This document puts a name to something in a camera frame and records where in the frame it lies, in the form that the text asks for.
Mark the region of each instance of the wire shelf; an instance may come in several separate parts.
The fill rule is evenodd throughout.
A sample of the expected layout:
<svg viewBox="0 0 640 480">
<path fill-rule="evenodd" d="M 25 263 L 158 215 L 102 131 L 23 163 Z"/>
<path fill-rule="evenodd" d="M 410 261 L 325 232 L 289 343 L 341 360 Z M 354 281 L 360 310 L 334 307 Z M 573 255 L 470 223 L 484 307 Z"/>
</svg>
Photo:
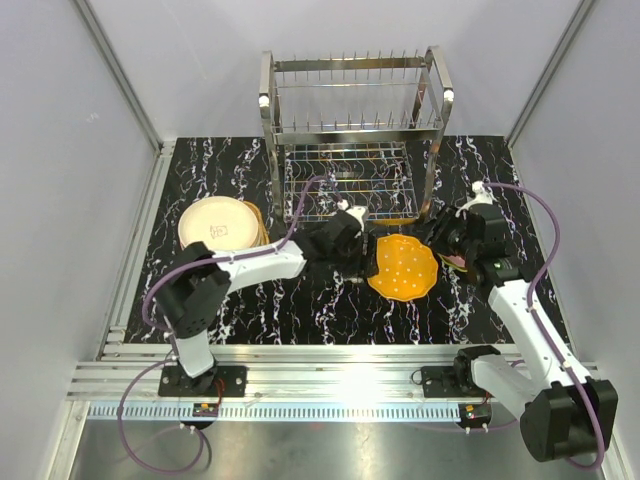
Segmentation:
<svg viewBox="0 0 640 480">
<path fill-rule="evenodd" d="M 304 182 L 318 174 L 332 175 L 348 200 L 369 206 L 373 220 L 426 215 L 453 106 L 439 47 L 424 55 L 354 52 L 284 61 L 264 52 L 259 105 L 277 217 L 291 220 Z M 420 204 L 404 148 L 412 140 L 431 140 Z M 328 193 L 309 195 L 303 221 L 335 211 Z"/>
<path fill-rule="evenodd" d="M 411 167 L 404 144 L 293 145 L 285 153 L 285 221 L 291 222 L 307 180 L 333 180 L 309 192 L 301 222 L 326 220 L 337 209 L 336 188 L 352 205 L 369 208 L 369 220 L 411 219 L 418 215 Z"/>
</svg>

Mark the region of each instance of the gray wall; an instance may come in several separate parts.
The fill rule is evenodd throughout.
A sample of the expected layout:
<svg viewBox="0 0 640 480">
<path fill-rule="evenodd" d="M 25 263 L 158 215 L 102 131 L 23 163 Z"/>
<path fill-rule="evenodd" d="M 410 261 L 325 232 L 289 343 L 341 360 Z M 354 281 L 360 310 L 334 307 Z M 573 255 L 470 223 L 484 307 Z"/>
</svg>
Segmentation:
<svg viewBox="0 0 640 480">
<path fill-rule="evenodd" d="M 68 0 L 0 5 L 0 477 L 40 479 L 153 155 Z"/>
<path fill-rule="evenodd" d="M 262 135 L 257 92 L 263 50 L 276 58 L 326 58 L 345 50 L 413 54 L 433 44 L 443 47 L 455 87 L 448 133 L 506 134 L 577 0 L 91 4 L 160 135 L 170 138 Z"/>
<path fill-rule="evenodd" d="M 578 353 L 618 389 L 629 454 L 640 445 L 639 19 L 635 0 L 597 2 L 514 149 L 525 185 L 560 219 L 553 278 Z M 550 247 L 551 226 L 535 214 Z"/>
</svg>

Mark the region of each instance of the marble tabletop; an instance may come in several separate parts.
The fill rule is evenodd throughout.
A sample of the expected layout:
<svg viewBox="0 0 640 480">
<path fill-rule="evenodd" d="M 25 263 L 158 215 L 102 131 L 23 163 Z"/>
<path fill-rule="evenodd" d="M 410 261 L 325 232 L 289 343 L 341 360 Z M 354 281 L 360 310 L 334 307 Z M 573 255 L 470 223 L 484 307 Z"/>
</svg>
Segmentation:
<svg viewBox="0 0 640 480">
<path fill-rule="evenodd" d="M 407 144 L 417 196 L 422 196 L 428 142 Z M 436 207 L 463 203 L 473 181 L 518 181 L 502 137 L 445 137 L 438 159 Z M 164 185 L 136 287 L 125 341 L 164 342 L 141 320 L 144 294 L 167 269 L 180 245 L 178 220 L 194 201 L 226 195 L 256 204 L 267 228 L 274 225 L 269 168 L 260 138 L 180 138 Z M 513 191 L 495 190 L 513 234 L 518 257 L 543 263 L 527 206 Z M 548 277 L 538 295 L 566 340 L 566 329 Z M 156 309 L 152 315 L 158 315 Z M 382 298 L 366 283 L 326 271 L 276 280 L 228 296 L 210 331 L 216 344 L 467 344 L 509 343 L 502 322 L 447 266 L 426 297 L 407 303 Z"/>
</svg>

